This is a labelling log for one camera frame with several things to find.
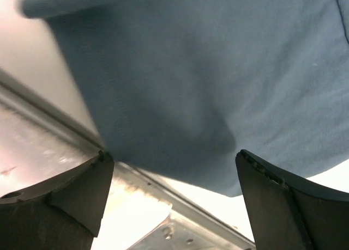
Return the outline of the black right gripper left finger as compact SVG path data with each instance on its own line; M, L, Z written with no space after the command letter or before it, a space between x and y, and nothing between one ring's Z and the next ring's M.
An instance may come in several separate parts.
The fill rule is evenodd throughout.
M114 170L98 156L1 197L1 249L90 249L100 231Z

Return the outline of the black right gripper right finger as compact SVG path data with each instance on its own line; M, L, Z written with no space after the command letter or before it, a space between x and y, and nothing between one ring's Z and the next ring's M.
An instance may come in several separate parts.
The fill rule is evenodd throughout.
M257 249L348 249L348 193L247 150L237 154L236 167Z

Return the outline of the blue garment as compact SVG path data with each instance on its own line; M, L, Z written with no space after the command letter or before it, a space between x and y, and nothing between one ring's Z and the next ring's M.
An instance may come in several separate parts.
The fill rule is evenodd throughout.
M348 0L22 0L117 161L241 193L242 149L310 177L348 159Z

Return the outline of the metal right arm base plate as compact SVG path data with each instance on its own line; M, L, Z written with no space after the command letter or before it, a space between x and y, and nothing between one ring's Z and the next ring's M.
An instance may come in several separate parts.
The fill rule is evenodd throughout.
M253 243L223 236L193 222L183 215L172 212L156 228L129 249L255 249Z

